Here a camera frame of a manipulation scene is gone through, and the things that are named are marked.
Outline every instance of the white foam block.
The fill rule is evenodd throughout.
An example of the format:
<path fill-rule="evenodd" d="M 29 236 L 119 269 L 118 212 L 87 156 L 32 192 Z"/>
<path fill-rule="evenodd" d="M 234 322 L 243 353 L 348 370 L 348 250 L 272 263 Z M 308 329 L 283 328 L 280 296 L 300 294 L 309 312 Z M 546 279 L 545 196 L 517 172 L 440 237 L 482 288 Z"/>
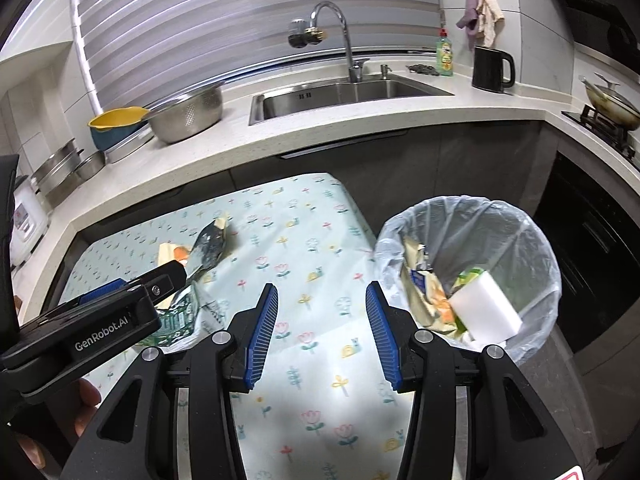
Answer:
<path fill-rule="evenodd" d="M 511 302 L 487 271 L 457 291 L 449 303 L 483 347 L 515 336 L 522 326 Z"/>

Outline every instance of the countertop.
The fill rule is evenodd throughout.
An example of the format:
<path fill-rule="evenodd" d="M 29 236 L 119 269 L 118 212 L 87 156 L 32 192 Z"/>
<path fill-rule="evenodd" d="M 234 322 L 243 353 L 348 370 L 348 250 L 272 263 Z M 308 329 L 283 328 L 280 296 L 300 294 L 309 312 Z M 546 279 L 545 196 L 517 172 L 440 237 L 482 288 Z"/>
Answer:
<path fill-rule="evenodd" d="M 428 124 L 546 121 L 593 152 L 640 194 L 640 173 L 605 142 L 561 114 L 562 110 L 581 110 L 582 105 L 571 104 L 571 96 L 526 86 L 516 88 L 518 95 L 493 94 L 473 88 L 470 78 L 460 73 L 453 77 L 437 77 L 406 70 L 408 64 L 430 63 L 424 57 L 376 58 L 367 63 L 366 73 L 378 72 L 382 62 L 386 62 L 396 75 L 427 83 L 454 95 L 321 108 L 249 126 L 253 95 L 303 82 L 346 76 L 346 66 L 338 60 L 318 62 L 229 84 L 223 89 L 225 109 L 218 124 L 171 146 L 157 139 L 151 140 L 132 155 L 107 165 L 55 209 L 50 216 L 48 232 L 30 259 L 14 275 L 14 294 L 24 302 L 20 322 L 27 322 L 40 313 L 66 250 L 75 234 L 85 227 L 208 174 L 266 156 L 348 137 Z"/>

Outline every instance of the floral tablecloth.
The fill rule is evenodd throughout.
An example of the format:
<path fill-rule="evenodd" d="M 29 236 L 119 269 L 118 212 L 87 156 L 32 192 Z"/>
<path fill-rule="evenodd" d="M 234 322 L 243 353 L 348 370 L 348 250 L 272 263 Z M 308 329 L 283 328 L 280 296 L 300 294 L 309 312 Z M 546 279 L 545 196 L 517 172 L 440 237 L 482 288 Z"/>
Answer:
<path fill-rule="evenodd" d="M 151 270 L 159 244 L 190 246 L 223 214 L 230 254 L 199 283 L 217 303 L 220 326 L 200 323 L 198 337 L 255 306 L 265 283 L 279 294 L 262 379 L 250 394 L 232 394 L 247 477 L 395 479 L 413 395 L 396 394 L 384 380 L 364 306 L 375 240 L 330 175 L 234 192 L 100 240 L 74 267 L 63 301 Z M 88 379 L 105 396 L 138 352 L 124 352 Z M 179 405 L 188 410 L 186 398 Z"/>

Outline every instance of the stainless steel colander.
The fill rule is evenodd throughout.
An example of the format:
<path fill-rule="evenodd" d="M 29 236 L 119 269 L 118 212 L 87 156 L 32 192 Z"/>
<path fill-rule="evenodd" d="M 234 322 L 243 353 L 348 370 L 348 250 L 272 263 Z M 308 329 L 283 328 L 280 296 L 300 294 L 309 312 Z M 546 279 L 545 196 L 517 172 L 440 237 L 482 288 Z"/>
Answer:
<path fill-rule="evenodd" d="M 199 134 L 222 117 L 223 82 L 192 87 L 149 106 L 143 120 L 149 121 L 156 137 L 173 144 Z"/>

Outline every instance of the stainless steel sink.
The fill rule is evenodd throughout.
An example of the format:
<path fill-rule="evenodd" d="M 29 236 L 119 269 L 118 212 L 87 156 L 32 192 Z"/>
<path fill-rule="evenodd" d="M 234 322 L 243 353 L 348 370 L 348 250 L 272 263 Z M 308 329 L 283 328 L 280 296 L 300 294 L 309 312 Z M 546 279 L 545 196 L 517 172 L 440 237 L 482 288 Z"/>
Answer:
<path fill-rule="evenodd" d="M 365 76 L 360 83 L 351 83 L 346 78 L 319 81 L 254 96 L 249 124 L 327 106 L 429 95 L 453 94 L 396 75 L 386 79 L 379 75 Z"/>

